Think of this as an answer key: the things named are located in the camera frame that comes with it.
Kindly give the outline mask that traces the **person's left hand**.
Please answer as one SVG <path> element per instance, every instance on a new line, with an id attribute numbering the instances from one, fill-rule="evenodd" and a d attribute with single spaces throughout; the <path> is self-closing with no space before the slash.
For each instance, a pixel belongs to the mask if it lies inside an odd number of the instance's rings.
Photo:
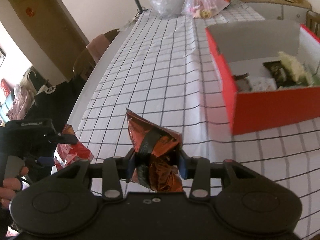
<path id="1" fill-rule="evenodd" d="M 22 167 L 20 174 L 15 178 L 6 178 L 3 180 L 3 186 L 0 187 L 1 207 L 8 209 L 10 201 L 16 196 L 17 191 L 22 189 L 22 183 L 20 179 L 27 175 L 29 169 Z"/>

